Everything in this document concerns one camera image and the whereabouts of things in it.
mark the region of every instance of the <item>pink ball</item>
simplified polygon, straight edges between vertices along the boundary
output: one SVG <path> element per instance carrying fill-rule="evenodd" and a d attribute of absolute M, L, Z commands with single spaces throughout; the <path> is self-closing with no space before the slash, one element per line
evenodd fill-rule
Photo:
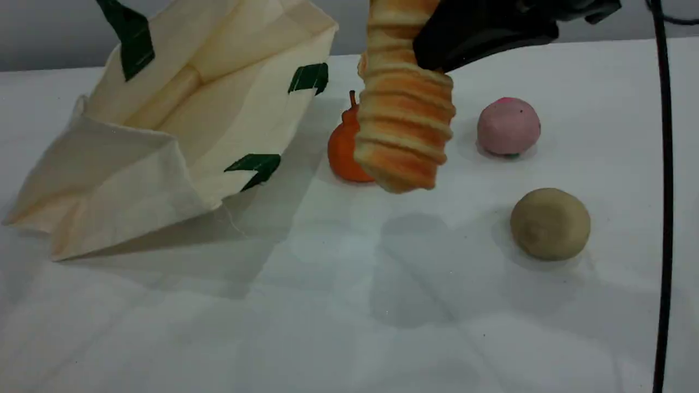
<path fill-rule="evenodd" d="M 531 105 L 502 98 L 483 110 L 478 120 L 478 143 L 496 155 L 518 155 L 541 136 L 541 121 Z"/>

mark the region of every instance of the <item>striped bread loaf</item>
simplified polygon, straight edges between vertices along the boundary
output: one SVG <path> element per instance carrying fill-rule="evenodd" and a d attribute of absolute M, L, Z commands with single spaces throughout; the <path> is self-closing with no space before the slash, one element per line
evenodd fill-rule
<path fill-rule="evenodd" d="M 412 42 L 439 0 L 372 0 L 368 49 L 358 71 L 366 88 L 359 107 L 355 160 L 386 191 L 433 189 L 452 138 L 454 84 L 417 66 Z"/>

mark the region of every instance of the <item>beige ball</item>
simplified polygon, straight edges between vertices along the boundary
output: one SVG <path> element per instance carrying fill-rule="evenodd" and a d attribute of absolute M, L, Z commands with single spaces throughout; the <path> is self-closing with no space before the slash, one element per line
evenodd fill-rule
<path fill-rule="evenodd" d="M 527 254 L 545 261 L 578 255 L 590 237 L 590 226 L 585 205 L 555 188 L 530 192 L 517 203 L 510 218 L 515 243 Z"/>

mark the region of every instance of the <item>cream tote bag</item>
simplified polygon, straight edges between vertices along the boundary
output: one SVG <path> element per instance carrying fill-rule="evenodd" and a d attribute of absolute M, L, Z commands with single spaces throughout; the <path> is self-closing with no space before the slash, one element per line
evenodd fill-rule
<path fill-rule="evenodd" d="M 6 224 L 60 260 L 215 210 L 267 181 L 328 82 L 337 24 L 306 0 L 97 0 L 122 44 L 24 181 Z"/>

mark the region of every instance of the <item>toy pumpkin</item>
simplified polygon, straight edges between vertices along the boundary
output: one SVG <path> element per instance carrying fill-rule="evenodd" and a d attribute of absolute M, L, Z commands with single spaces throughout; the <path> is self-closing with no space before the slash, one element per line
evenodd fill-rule
<path fill-rule="evenodd" d="M 343 113 L 343 122 L 333 131 L 328 141 L 328 160 L 333 172 L 343 180 L 355 183 L 371 183 L 374 179 L 354 161 L 354 137 L 359 133 L 356 114 L 359 105 L 355 92 L 349 92 L 352 107 Z"/>

